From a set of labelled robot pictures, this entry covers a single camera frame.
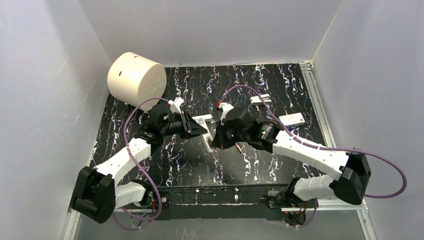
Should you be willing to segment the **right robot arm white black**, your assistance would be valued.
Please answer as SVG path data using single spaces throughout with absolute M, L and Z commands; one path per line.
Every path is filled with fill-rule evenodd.
M 221 103 L 218 110 L 221 117 L 212 147 L 225 150 L 247 143 L 256 150 L 289 157 L 324 172 L 318 177 L 295 177 L 282 196 L 285 201 L 336 197 L 351 205 L 362 204 L 372 174 L 363 153 L 314 147 L 312 141 L 289 136 L 278 123 L 257 121 L 247 110 L 228 103 Z

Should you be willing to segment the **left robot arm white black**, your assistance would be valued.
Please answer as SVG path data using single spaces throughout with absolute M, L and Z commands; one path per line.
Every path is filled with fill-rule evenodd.
M 131 181 L 121 185 L 120 182 L 161 147 L 165 137 L 173 135 L 186 140 L 210 134 L 202 118 L 191 117 L 187 111 L 170 110 L 162 104 L 155 105 L 127 147 L 107 161 L 95 167 L 85 166 L 79 171 L 69 207 L 102 224 L 116 209 L 142 202 L 153 183 Z

